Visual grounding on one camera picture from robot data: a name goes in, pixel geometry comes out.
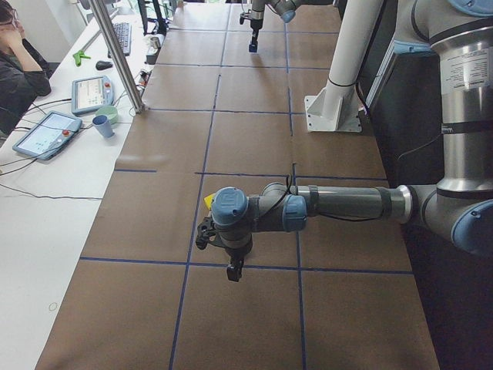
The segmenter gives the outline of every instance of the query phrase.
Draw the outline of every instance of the keyboard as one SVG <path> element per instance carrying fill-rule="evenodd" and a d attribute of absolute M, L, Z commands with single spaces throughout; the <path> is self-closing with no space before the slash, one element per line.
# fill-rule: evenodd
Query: keyboard
<path fill-rule="evenodd" d="M 116 38 L 120 43 L 120 47 L 122 48 L 123 55 L 130 55 L 130 43 L 132 41 L 132 26 L 130 23 L 122 22 L 122 23 L 113 23 L 113 29 L 116 33 Z"/>

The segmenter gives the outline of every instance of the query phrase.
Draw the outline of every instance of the blue joint cap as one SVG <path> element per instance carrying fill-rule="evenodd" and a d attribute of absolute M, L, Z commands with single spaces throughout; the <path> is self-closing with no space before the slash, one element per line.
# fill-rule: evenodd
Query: blue joint cap
<path fill-rule="evenodd" d="M 288 10 L 287 12 L 281 15 L 281 19 L 284 21 L 284 23 L 289 23 L 293 20 L 295 15 L 296 12 L 294 10 Z"/>
<path fill-rule="evenodd" d="M 493 257 L 493 200 L 487 200 L 465 211 L 455 222 L 451 239 L 463 251 L 482 257 Z"/>
<path fill-rule="evenodd" d="M 221 227 L 234 225 L 242 219 L 247 208 L 248 199 L 243 191 L 235 187 L 224 187 L 213 199 L 213 221 Z"/>
<path fill-rule="evenodd" d="M 307 204 L 301 195 L 288 195 L 284 201 L 283 229 L 286 232 L 300 231 L 307 225 Z"/>
<path fill-rule="evenodd" d="M 448 0 L 458 11 L 474 17 L 492 17 L 493 2 L 491 0 Z"/>
<path fill-rule="evenodd" d="M 429 44 L 423 42 L 405 42 L 394 40 L 395 54 L 416 54 L 417 56 L 430 56 L 434 54 Z"/>

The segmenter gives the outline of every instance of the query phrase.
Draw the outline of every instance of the blue cup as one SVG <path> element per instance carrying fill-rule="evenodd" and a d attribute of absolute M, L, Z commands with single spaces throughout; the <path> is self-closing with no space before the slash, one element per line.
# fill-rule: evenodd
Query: blue cup
<path fill-rule="evenodd" d="M 111 137 L 115 133 L 107 116 L 96 116 L 92 119 L 92 124 L 103 137 Z"/>

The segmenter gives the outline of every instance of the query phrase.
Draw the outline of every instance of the black cable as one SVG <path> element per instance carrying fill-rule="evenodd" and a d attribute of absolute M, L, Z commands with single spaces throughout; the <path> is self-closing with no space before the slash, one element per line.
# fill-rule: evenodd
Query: black cable
<path fill-rule="evenodd" d="M 89 130 L 93 126 L 94 126 L 94 123 L 91 123 L 89 126 L 87 126 L 87 127 L 81 127 L 79 130 Z"/>
<path fill-rule="evenodd" d="M 272 13 L 274 13 L 275 15 L 279 15 L 279 14 L 278 14 L 278 13 L 277 13 L 277 12 L 276 12 L 273 8 L 272 8 L 272 5 L 271 5 L 271 4 L 266 4 L 266 5 L 267 5 L 267 7 L 270 9 L 270 11 L 271 11 Z"/>
<path fill-rule="evenodd" d="M 432 140 L 428 141 L 427 143 L 423 144 L 423 145 L 420 145 L 414 149 L 411 149 L 411 150 L 408 150 L 407 152 L 403 152 L 398 158 L 397 158 L 397 173 L 395 174 L 396 176 L 396 181 L 397 183 L 400 183 L 400 177 L 401 177 L 401 160 L 402 158 L 404 158 L 405 156 L 409 155 L 409 154 L 412 154 L 412 153 L 415 153 L 421 149 L 424 149 L 426 148 L 427 146 L 430 146 L 431 144 L 435 143 L 438 139 L 440 139 L 442 136 L 442 134 L 440 133 L 439 135 L 437 135 L 435 138 L 433 138 Z"/>
<path fill-rule="evenodd" d="M 324 217 L 328 217 L 328 218 L 333 218 L 335 220 L 347 221 L 347 222 L 367 222 L 367 221 L 380 220 L 379 217 L 377 217 L 377 218 L 344 218 L 344 217 L 334 216 L 332 214 L 319 214 L 319 215 L 324 216 Z"/>
<path fill-rule="evenodd" d="M 35 158 L 34 160 L 32 160 L 31 162 L 29 162 L 28 164 L 22 166 L 22 167 L 19 167 L 19 168 L 16 168 L 15 170 L 12 170 L 12 171 L 8 171 L 8 172 L 4 172 L 4 173 L 0 173 L 0 176 L 5 176 L 5 175 L 8 175 L 10 173 L 14 173 L 14 172 L 17 172 L 17 171 L 20 171 L 22 170 L 23 168 L 26 168 L 27 166 L 30 166 L 31 164 L 33 164 L 36 160 L 38 160 L 38 158 Z"/>
<path fill-rule="evenodd" d="M 357 84 L 357 80 L 356 80 L 356 81 L 354 81 L 353 83 L 350 83 L 349 85 L 341 85 L 340 83 L 336 83 L 336 82 L 332 81 L 332 80 L 330 79 L 330 77 L 329 77 L 329 79 L 328 79 L 328 80 L 330 81 L 330 83 L 331 83 L 332 85 L 335 85 L 335 86 L 337 86 L 337 87 L 352 87 L 352 86 L 354 86 L 354 85 L 356 85 L 356 84 Z"/>
<path fill-rule="evenodd" d="M 12 116 L 14 116 L 15 118 L 17 118 L 19 121 L 26 121 L 26 122 L 29 122 L 29 123 L 32 123 L 34 125 L 36 125 L 35 127 L 32 127 L 32 129 L 36 128 L 37 126 L 41 126 L 41 127 L 45 127 L 46 129 L 51 129 L 51 130 L 59 130 L 59 131 L 69 131 L 70 133 L 77 133 L 77 131 L 71 131 L 69 129 L 60 129 L 59 127 L 51 127 L 51 126 L 46 126 L 46 125 L 43 125 L 42 123 L 40 122 L 35 122 L 35 121 L 31 121 L 30 119 L 26 119 L 24 117 L 20 117 L 18 116 L 17 114 L 13 113 L 11 110 L 8 110 L 2 106 L 0 106 L 0 109 L 6 111 L 7 113 L 11 114 Z M 27 130 L 32 130 L 28 127 L 16 127 L 17 129 L 27 129 Z"/>
<path fill-rule="evenodd" d="M 293 185 L 293 177 L 291 175 L 286 176 L 286 191 L 284 194 L 279 198 L 279 200 L 271 207 L 265 214 L 261 214 L 259 216 L 259 219 L 262 217 L 266 217 L 268 214 L 270 214 L 279 204 L 284 200 L 284 198 L 287 196 L 287 194 L 291 194 L 291 186 Z"/>
<path fill-rule="evenodd" d="M 437 135 L 434 139 L 428 141 L 427 143 L 423 144 L 423 145 L 420 145 L 418 146 L 417 148 L 414 148 L 414 149 L 411 149 L 411 150 L 408 150 L 407 152 L 403 152 L 398 158 L 397 158 L 397 164 L 399 164 L 399 162 L 401 161 L 402 158 L 404 158 L 405 156 L 407 156 L 408 154 L 411 154 L 411 153 L 414 153 L 414 152 L 417 152 L 421 149 L 424 149 L 426 148 L 427 146 L 430 146 L 431 144 L 433 144 L 435 141 L 437 141 L 438 139 L 440 139 L 441 137 L 441 134 L 440 135 Z"/>
<path fill-rule="evenodd" d="M 60 103 L 60 102 L 71 102 L 72 98 L 66 98 L 66 99 L 59 99 L 59 100 L 53 100 L 51 102 L 43 103 L 43 104 L 38 104 L 37 106 L 34 106 L 34 108 L 30 108 L 26 110 L 25 112 L 31 112 L 32 110 L 39 108 L 40 106 L 47 106 L 48 104 L 53 104 L 53 103 Z"/>
<path fill-rule="evenodd" d="M 361 92 L 361 84 L 359 81 L 356 83 L 355 89 L 358 99 L 361 101 L 361 104 L 363 104 L 364 113 L 368 117 L 368 120 L 371 122 L 370 107 L 367 105 L 366 99 L 364 98 L 363 93 Z"/>
<path fill-rule="evenodd" d="M 3 164 L 0 164 L 0 167 L 8 166 L 10 164 L 14 164 L 14 163 L 17 163 L 17 162 L 22 162 L 24 160 L 32 160 L 32 159 L 35 159 L 35 156 L 29 156 L 27 158 L 22 158 L 21 160 L 13 160 L 12 162 L 3 163 Z"/>
<path fill-rule="evenodd" d="M 37 106 L 36 104 L 34 104 L 34 102 L 32 102 L 32 105 L 33 105 L 35 108 L 38 108 L 39 110 L 41 110 L 41 111 L 43 112 L 43 114 L 46 114 L 46 112 L 45 112 L 43 109 L 41 109 L 41 107 L 40 107 L 40 106 Z"/>
<path fill-rule="evenodd" d="M 0 187 L 4 187 L 5 189 L 9 189 L 9 190 L 12 190 L 12 191 L 17 191 L 19 193 L 23 193 L 23 194 L 26 194 L 26 195 L 29 195 L 30 197 L 34 197 L 34 198 L 38 198 L 38 199 L 53 199 L 53 200 L 57 200 L 57 199 L 74 199 L 74 200 L 102 200 L 102 198 L 96 198 L 96 197 L 69 197 L 69 196 L 61 196 L 61 197 L 52 197 L 50 195 L 36 195 L 36 194 L 33 194 L 33 193 L 29 193 L 28 191 L 24 191 L 24 190 L 20 190 L 20 189 L 15 189 L 13 187 L 8 187 L 6 185 L 3 185 L 0 183 Z"/>

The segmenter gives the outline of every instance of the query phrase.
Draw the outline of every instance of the tablet screen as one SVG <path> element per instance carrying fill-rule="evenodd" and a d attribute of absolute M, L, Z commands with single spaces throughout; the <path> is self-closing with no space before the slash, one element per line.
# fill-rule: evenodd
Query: tablet screen
<path fill-rule="evenodd" d="M 104 104 L 102 78 L 86 79 L 76 83 L 76 108 L 85 109 Z"/>
<path fill-rule="evenodd" d="M 18 147 L 34 154 L 42 154 L 50 149 L 53 142 L 72 122 L 72 118 L 51 114 L 34 128 Z"/>

